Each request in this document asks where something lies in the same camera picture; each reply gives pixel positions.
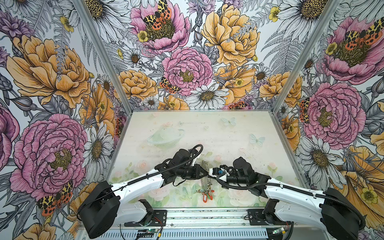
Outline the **metal key organizer plate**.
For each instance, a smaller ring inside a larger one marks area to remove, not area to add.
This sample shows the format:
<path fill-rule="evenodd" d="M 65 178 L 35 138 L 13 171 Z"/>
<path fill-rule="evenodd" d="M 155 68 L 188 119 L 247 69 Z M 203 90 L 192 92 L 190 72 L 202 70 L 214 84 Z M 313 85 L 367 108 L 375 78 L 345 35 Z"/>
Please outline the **metal key organizer plate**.
<path fill-rule="evenodd" d="M 205 171 L 209 172 L 208 162 L 202 160 L 202 161 L 200 161 L 200 166 Z M 211 179 L 209 178 L 209 175 L 206 177 L 203 177 L 202 179 L 200 179 L 200 181 L 201 181 L 201 188 L 199 190 L 197 190 L 195 193 L 201 194 L 203 196 L 203 193 L 210 191 L 210 192 L 212 192 L 212 196 L 213 196 L 213 193 L 215 191 L 212 189 L 212 182 L 211 182 Z"/>

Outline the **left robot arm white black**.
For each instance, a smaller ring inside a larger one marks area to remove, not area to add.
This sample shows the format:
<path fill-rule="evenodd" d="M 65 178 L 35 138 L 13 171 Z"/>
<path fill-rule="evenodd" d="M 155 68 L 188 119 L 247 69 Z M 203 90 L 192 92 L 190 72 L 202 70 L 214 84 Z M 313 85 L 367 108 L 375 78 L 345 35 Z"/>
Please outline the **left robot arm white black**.
<path fill-rule="evenodd" d="M 202 145 L 190 150 L 180 149 L 173 158 L 137 178 L 112 185 L 107 181 L 97 184 L 77 212 L 77 218 L 83 223 L 88 237 L 96 239 L 115 225 L 147 224 L 154 215 L 152 206 L 146 200 L 138 200 L 134 204 L 130 201 L 174 184 L 176 178 L 186 181 L 206 177 L 208 172 L 196 163 L 203 149 Z"/>

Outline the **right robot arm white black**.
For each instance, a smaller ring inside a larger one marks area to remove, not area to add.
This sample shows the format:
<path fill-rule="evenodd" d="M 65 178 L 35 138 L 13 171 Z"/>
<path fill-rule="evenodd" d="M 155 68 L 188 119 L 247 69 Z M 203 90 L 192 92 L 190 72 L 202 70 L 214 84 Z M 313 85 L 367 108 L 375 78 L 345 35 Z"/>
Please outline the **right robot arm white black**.
<path fill-rule="evenodd" d="M 366 226 L 366 218 L 337 190 L 317 191 L 283 183 L 255 172 L 242 157 L 231 167 L 210 170 L 210 176 L 225 189 L 249 191 L 268 200 L 260 214 L 248 214 L 249 220 L 305 224 L 327 231 L 337 240 L 356 240 Z"/>

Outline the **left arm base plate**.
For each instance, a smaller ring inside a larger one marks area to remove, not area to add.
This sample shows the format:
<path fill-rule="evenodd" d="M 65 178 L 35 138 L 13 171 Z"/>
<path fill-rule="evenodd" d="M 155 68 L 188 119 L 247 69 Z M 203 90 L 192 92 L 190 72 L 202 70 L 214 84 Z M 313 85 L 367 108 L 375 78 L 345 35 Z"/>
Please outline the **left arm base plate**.
<path fill-rule="evenodd" d="M 154 210 L 152 214 L 147 214 L 139 222 L 124 223 L 124 227 L 165 227 L 167 215 L 167 210 Z"/>

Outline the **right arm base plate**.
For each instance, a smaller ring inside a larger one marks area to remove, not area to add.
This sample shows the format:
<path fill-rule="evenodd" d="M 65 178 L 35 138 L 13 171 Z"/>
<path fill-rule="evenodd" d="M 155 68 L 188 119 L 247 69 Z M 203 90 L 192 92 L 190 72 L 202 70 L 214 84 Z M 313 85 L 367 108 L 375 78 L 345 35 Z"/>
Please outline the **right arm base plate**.
<path fill-rule="evenodd" d="M 291 222 L 281 221 L 274 213 L 264 213 L 265 209 L 248 209 L 245 219 L 249 221 L 251 226 L 266 226 L 266 225 L 290 225 Z"/>

